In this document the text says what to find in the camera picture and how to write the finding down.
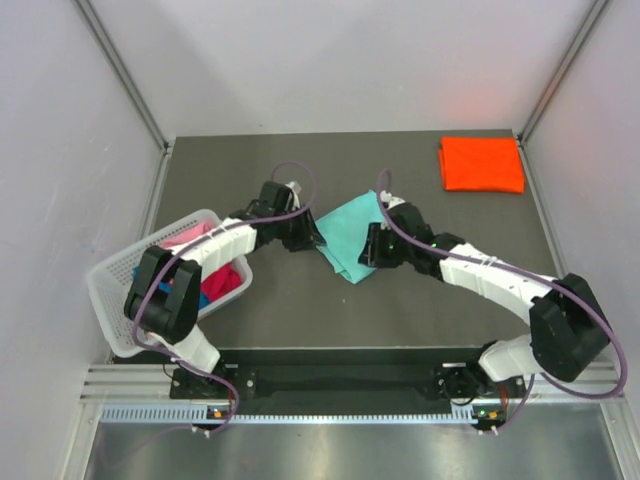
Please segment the teal t-shirt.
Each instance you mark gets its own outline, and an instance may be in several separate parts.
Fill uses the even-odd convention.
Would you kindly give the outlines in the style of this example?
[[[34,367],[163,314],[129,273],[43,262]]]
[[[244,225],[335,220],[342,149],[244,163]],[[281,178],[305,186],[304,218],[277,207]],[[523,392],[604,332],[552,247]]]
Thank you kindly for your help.
[[[357,284],[375,269],[358,262],[370,223],[383,220],[374,191],[350,200],[320,218],[316,225],[326,241],[318,250],[326,257],[334,272],[351,284]]]

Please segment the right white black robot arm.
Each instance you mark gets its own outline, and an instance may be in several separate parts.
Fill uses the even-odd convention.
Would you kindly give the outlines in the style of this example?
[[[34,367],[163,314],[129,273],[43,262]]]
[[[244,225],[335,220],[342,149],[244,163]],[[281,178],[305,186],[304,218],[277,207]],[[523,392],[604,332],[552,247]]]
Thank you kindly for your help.
[[[529,326],[529,333],[481,348],[466,380],[487,396],[503,381],[546,373],[574,381],[604,350],[610,339],[588,282],[575,274],[534,281],[527,273],[494,259],[450,233],[434,234],[411,203],[382,194],[386,215],[370,223],[359,263],[373,268],[410,264],[418,273],[467,289],[505,308]]]

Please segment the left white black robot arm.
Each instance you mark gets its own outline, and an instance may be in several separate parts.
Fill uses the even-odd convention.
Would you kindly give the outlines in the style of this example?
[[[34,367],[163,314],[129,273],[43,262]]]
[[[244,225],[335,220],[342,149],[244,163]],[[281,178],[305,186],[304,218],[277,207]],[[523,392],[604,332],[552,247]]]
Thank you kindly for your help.
[[[197,325],[202,281],[274,240],[290,252],[324,246],[299,192],[295,181],[267,181],[245,209],[212,230],[173,249],[152,245],[141,256],[124,316],[159,343],[149,349],[165,349],[192,371],[192,384],[205,396],[220,394],[227,374],[217,366],[220,352]]]

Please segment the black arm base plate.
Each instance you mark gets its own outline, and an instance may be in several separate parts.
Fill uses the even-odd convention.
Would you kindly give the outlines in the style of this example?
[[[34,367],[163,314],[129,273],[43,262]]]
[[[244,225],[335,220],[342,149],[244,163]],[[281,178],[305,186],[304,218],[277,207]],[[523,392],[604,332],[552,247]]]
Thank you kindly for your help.
[[[224,349],[215,372],[243,400],[277,393],[415,393],[428,401],[516,399],[523,377],[493,383],[471,347]]]

